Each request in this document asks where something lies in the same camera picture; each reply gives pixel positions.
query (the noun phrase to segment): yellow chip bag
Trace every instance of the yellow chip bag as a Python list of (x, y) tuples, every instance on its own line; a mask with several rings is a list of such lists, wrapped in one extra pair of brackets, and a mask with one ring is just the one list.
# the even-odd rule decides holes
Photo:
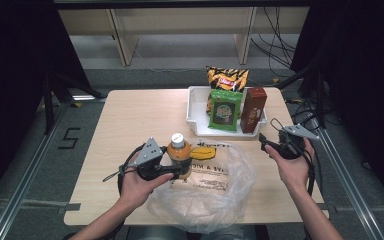
[[(224, 69), (207, 66), (208, 83), (211, 89), (243, 92), (249, 69)], [(206, 112), (211, 112), (211, 94), (208, 96)]]

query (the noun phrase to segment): clear plastic bag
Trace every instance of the clear plastic bag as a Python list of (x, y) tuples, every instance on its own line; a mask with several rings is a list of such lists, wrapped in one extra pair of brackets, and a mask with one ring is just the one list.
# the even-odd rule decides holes
[(210, 160), (193, 160), (186, 181), (169, 181), (156, 188), (147, 201), (149, 212), (194, 233), (210, 233), (236, 223), (243, 217), (255, 181), (251, 159), (231, 143), (197, 140), (190, 144), (192, 149), (215, 147), (216, 155)]

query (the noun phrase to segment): white bottle cap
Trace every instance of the white bottle cap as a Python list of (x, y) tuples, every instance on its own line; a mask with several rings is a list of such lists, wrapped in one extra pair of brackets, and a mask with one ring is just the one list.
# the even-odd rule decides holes
[(183, 148), (185, 146), (183, 135), (181, 133), (173, 134), (171, 136), (171, 145), (173, 148)]

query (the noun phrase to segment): human hand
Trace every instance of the human hand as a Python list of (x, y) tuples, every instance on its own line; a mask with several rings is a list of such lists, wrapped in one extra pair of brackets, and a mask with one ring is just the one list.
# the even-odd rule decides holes
[[(133, 155), (130, 162), (133, 162), (137, 156), (138, 153)], [(146, 181), (143, 180), (135, 170), (136, 169), (134, 167), (126, 168), (120, 198), (118, 201), (122, 204), (128, 204), (132, 208), (132, 211), (142, 206), (156, 187), (173, 178), (173, 173), (168, 173), (151, 181)]]
[[(304, 151), (304, 154), (306, 154), (308, 158), (313, 159), (314, 149), (311, 146), (310, 141), (307, 138), (304, 138), (304, 143), (306, 150)], [(309, 167), (303, 156), (293, 160), (286, 160), (268, 144), (266, 144), (265, 149), (270, 158), (273, 158), (276, 161), (280, 179), (285, 183), (288, 190), (305, 190), (307, 188)]]

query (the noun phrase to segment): red box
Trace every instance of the red box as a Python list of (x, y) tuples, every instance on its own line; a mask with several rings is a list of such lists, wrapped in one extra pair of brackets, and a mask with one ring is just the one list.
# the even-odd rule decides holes
[(241, 115), (241, 129), (243, 133), (252, 133), (263, 115), (267, 94), (263, 87), (247, 89), (244, 107)]

